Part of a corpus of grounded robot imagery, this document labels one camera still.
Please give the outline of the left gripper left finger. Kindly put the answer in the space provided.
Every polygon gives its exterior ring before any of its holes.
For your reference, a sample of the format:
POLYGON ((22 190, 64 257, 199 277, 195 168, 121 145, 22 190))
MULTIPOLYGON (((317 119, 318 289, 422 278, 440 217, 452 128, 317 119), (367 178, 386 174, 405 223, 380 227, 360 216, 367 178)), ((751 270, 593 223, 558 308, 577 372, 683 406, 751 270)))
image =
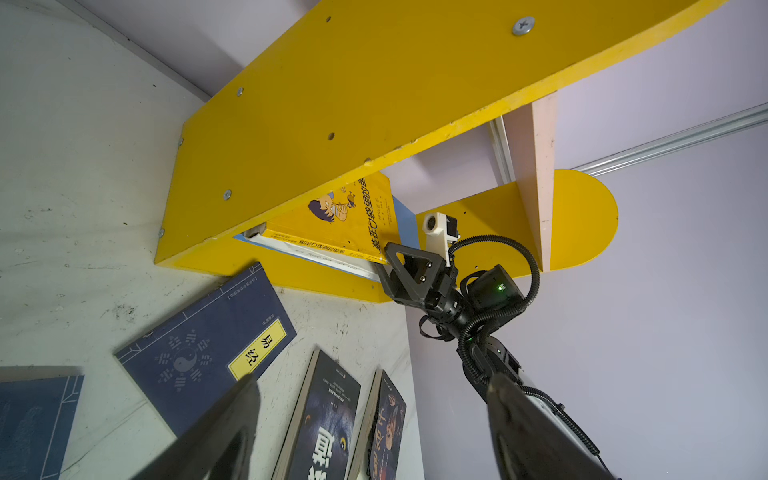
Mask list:
POLYGON ((253 452, 260 393, 257 378, 241 378, 136 479, 246 479, 253 452))

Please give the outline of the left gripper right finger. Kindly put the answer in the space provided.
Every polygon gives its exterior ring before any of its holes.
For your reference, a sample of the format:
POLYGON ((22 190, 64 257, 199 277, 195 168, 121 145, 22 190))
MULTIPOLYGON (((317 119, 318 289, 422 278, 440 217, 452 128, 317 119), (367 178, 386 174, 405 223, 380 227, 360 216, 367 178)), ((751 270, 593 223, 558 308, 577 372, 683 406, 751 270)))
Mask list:
POLYGON ((502 479, 610 479, 508 377, 497 373, 486 395, 491 441, 502 479))

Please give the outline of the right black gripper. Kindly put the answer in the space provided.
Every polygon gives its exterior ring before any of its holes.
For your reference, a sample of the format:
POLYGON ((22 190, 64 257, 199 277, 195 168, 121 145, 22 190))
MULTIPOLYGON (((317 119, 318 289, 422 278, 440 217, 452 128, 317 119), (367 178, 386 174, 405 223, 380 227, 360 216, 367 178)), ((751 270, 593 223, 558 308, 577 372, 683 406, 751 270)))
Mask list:
POLYGON ((384 293, 396 303, 422 306, 426 319, 439 327, 465 327, 471 304, 458 288, 458 269, 437 254, 390 242, 384 249, 387 266, 376 271, 384 293))

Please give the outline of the yellow cartoon book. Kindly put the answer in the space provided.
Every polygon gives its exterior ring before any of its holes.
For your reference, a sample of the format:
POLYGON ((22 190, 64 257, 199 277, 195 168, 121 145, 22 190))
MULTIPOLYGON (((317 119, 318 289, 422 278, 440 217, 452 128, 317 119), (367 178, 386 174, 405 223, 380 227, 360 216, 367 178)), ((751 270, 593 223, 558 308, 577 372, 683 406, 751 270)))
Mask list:
POLYGON ((380 264, 400 243, 390 181, 377 172, 257 226, 255 234, 380 264))

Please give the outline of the black wolf book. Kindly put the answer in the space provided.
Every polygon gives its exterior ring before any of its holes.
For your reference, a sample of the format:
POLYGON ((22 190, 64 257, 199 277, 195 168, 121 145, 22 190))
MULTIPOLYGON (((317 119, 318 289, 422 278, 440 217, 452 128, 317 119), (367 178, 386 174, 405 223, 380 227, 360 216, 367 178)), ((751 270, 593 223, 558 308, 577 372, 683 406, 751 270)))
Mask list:
POLYGON ((323 350, 313 351, 272 477, 344 479, 361 386, 323 350))

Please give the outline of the white book brown bars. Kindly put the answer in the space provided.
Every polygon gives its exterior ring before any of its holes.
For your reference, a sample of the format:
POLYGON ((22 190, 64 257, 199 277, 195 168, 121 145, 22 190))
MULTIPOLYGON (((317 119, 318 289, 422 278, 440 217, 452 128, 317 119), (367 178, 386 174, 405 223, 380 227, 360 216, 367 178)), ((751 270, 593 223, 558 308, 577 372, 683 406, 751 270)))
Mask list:
POLYGON ((321 249, 311 248, 268 238, 263 235, 260 227, 254 227, 235 236, 254 245, 258 245, 269 250, 291 255, 296 258, 311 261, 313 263, 330 267, 342 272, 346 272, 361 278, 365 278, 379 283, 380 277, 374 263, 368 260, 358 259, 343 254, 323 251, 321 249))

